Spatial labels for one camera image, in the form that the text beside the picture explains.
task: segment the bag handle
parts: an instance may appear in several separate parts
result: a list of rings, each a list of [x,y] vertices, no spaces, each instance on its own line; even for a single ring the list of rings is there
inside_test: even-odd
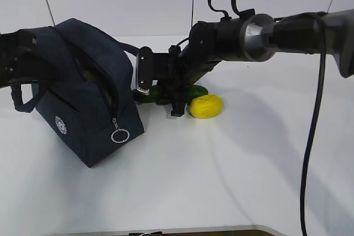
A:
[[[47,90],[48,86],[40,83],[38,93],[33,96],[33,98],[30,99],[27,103],[23,103],[21,85],[11,86],[11,97],[13,104],[15,105],[15,110],[22,113],[32,112],[34,107],[46,94]]]

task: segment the table surface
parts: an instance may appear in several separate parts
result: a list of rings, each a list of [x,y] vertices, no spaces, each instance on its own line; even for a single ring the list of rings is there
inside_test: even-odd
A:
[[[117,39],[163,52],[183,37]],[[169,106],[138,106],[146,133],[92,169],[37,112],[17,113],[9,89],[0,90],[0,234],[232,226],[300,235],[300,174],[318,64],[316,55],[288,54],[223,62],[199,82],[223,99],[220,115],[172,118]],[[354,231],[353,102],[354,78],[342,79],[329,56],[309,167],[309,235]]]

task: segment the black handle loop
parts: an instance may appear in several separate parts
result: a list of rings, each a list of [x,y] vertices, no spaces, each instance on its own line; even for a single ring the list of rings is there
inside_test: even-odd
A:
[[[215,9],[211,4],[211,0],[208,0],[208,6],[214,12],[223,13],[225,19],[231,19],[231,17],[228,15],[227,11],[225,11],[223,9]],[[233,12],[240,17],[241,14],[237,9],[236,0],[231,0],[231,7],[232,7]]]
[[[35,96],[33,96],[33,98],[30,99],[27,103],[23,103],[21,85],[11,86],[11,97],[13,100],[13,104],[15,106],[15,110],[22,113],[32,112],[34,107],[43,98],[47,90],[48,90],[48,85],[44,85],[40,83],[38,93]]]

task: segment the green vegetable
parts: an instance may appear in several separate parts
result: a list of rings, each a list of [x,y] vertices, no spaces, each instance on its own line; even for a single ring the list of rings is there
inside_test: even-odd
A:
[[[161,99],[161,95],[160,87],[157,85],[151,87],[149,95],[142,95],[137,90],[133,90],[134,100],[138,103],[157,102]]]
[[[198,98],[200,96],[204,96],[204,95],[208,95],[208,94],[209,94],[209,91],[205,87],[199,86],[199,85],[192,85],[189,89],[189,92],[188,92],[187,103],[190,104],[190,102],[194,98]]]

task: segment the black cable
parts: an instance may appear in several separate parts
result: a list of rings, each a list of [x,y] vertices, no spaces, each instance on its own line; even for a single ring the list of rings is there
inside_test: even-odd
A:
[[[314,18],[319,26],[320,36],[322,38],[322,40],[320,42],[321,56],[320,56],[320,70],[319,70],[319,79],[318,79],[318,83],[317,83],[316,100],[315,100],[315,106],[314,106],[313,116],[312,116],[312,120],[311,120],[308,142],[306,144],[306,149],[305,149],[303,169],[301,172],[300,223],[301,223],[301,231],[303,233],[303,236],[307,236],[306,222],[305,222],[305,190],[306,190],[306,181],[307,181],[310,154],[311,154],[312,144],[314,141],[317,120],[319,117],[322,94],[323,94],[323,85],[324,85],[325,68],[326,68],[327,43],[326,43],[325,23],[323,22],[323,20],[321,19],[321,17],[318,14],[304,13],[299,16],[308,16],[308,17]]]
[[[184,43],[185,41],[188,41],[189,40],[189,37],[183,39],[182,41],[180,41],[179,43],[177,43],[170,51],[169,53],[173,53],[174,50],[176,50],[182,43]]]
[[[176,44],[176,46],[180,46],[182,43],[184,43],[185,41],[188,41],[189,37],[183,39],[182,41],[180,41],[179,43]]]
[[[231,17],[228,15],[227,11],[225,11],[223,9],[215,9],[211,4],[211,0],[208,0],[208,6],[212,11],[222,12],[225,18],[231,19]],[[232,8],[233,12],[240,17],[240,12],[237,9],[236,0],[231,0],[231,8]]]

